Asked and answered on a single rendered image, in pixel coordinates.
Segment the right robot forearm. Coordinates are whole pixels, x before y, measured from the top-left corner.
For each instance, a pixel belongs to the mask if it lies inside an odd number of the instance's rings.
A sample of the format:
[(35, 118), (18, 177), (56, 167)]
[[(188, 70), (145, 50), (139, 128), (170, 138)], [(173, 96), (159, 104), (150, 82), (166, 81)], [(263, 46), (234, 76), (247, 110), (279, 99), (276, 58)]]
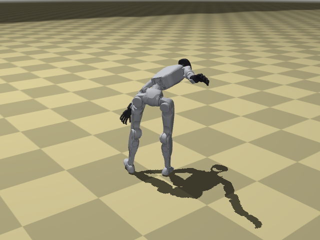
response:
[(192, 70), (188, 70), (185, 74), (186, 78), (192, 83), (194, 84), (195, 82), (193, 81), (193, 79), (190, 79), (191, 76), (195, 75), (194, 72)]

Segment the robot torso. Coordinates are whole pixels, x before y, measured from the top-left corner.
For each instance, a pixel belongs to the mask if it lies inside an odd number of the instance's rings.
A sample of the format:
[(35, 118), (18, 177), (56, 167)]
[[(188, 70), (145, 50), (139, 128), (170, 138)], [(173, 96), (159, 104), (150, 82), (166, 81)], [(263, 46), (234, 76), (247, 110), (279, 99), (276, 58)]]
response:
[(159, 107), (159, 99), (164, 97), (162, 91), (171, 88), (185, 78), (182, 73), (183, 67), (181, 64), (171, 65), (156, 73), (151, 79), (152, 88), (147, 88), (144, 94), (143, 103), (152, 107)]

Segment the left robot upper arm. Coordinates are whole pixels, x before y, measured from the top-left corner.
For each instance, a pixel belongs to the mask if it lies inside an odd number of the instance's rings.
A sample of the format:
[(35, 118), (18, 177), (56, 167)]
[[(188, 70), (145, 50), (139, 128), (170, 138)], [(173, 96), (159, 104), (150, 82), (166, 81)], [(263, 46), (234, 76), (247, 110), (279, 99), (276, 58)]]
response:
[(142, 92), (143, 92), (143, 93), (146, 93), (146, 90), (147, 90), (148, 88), (152, 87), (152, 86), (153, 86), (152, 81), (151, 81), (151, 80), (148, 81), (148, 82), (142, 87)]

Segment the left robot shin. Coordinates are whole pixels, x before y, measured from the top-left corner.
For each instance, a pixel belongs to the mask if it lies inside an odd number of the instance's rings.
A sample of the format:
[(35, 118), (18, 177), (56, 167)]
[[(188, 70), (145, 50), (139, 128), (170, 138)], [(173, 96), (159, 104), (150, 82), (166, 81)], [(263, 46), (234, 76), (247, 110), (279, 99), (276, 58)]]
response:
[(129, 140), (128, 140), (128, 150), (129, 150), (129, 156), (128, 156), (128, 165), (134, 164), (134, 158), (135, 154), (139, 147), (139, 139), (135, 138), (135, 130), (131, 129), (129, 134)]

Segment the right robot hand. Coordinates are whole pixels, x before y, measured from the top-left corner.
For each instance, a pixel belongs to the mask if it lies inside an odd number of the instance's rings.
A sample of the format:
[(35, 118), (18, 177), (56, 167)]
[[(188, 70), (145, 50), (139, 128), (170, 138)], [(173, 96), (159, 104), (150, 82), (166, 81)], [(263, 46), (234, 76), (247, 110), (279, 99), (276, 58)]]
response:
[(197, 75), (192, 75), (192, 76), (190, 76), (189, 79), (193, 79), (193, 81), (195, 83), (204, 82), (207, 86), (209, 86), (208, 78), (205, 75), (203, 75), (202, 73), (197, 74)]

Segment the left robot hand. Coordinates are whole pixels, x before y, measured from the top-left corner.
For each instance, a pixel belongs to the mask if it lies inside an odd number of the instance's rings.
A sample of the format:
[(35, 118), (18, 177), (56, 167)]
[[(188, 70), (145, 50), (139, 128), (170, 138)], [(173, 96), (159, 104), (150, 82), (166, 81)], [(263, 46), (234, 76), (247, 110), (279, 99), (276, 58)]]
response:
[(130, 108), (131, 105), (132, 103), (129, 104), (129, 106), (127, 107), (127, 110), (125, 110), (123, 114), (120, 116), (120, 120), (121, 122), (123, 122), (123, 124), (127, 125), (128, 118), (129, 118), (129, 122), (131, 123), (131, 114), (132, 114), (132, 109)]

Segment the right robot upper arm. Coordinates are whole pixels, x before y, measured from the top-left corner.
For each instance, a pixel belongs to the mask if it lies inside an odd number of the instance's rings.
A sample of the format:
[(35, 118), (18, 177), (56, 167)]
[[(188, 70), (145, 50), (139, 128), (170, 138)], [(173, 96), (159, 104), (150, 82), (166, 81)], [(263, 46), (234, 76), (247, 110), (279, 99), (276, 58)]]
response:
[(188, 70), (192, 70), (192, 69), (191, 69), (191, 66), (185, 66), (185, 67), (182, 68), (182, 74), (183, 74), (183, 76), (184, 76), (186, 79), (188, 79), (188, 78), (186, 77), (186, 72), (187, 72)]

